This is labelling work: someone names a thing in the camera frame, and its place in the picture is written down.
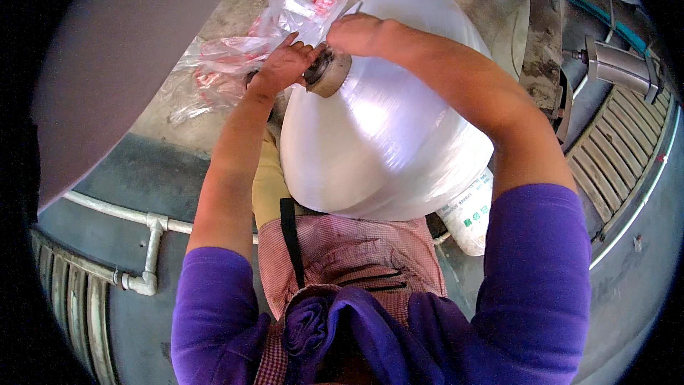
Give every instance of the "stretch film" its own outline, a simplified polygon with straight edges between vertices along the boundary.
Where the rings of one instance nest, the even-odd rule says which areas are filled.
[[[360,11],[490,56],[453,0],[363,0]],[[395,221],[452,201],[482,174],[492,151],[483,133],[413,74],[360,56],[332,97],[294,90],[280,148],[286,184],[303,206]]]

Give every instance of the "black strap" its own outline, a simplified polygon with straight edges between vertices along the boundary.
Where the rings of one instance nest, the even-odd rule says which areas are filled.
[[[302,262],[302,250],[297,239],[295,200],[292,198],[282,198],[280,200],[280,229],[283,230],[287,253],[290,255],[290,261],[295,270],[297,287],[304,288],[304,264]]]

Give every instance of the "hand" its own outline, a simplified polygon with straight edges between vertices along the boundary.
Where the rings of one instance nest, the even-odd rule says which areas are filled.
[[[326,48],[322,43],[314,48],[299,41],[290,45],[297,32],[288,37],[264,61],[259,72],[254,75],[247,89],[255,94],[273,98],[293,83],[306,86],[302,74]]]
[[[326,41],[336,52],[374,56],[385,21],[365,13],[345,15],[330,25]]]

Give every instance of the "pipe elbow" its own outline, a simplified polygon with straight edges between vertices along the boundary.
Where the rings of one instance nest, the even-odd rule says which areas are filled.
[[[143,272],[142,277],[124,274],[123,286],[127,290],[133,290],[144,296],[154,296],[157,294],[157,276],[148,271]]]

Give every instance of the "purple sleeve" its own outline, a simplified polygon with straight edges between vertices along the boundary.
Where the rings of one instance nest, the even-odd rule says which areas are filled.
[[[238,253],[201,247],[185,256],[171,327],[180,384],[251,384],[269,326],[252,267]]]
[[[589,328],[590,242],[579,197],[554,184],[492,205],[484,281],[468,323],[456,304],[417,293],[409,324],[433,358],[467,383],[569,384]]]

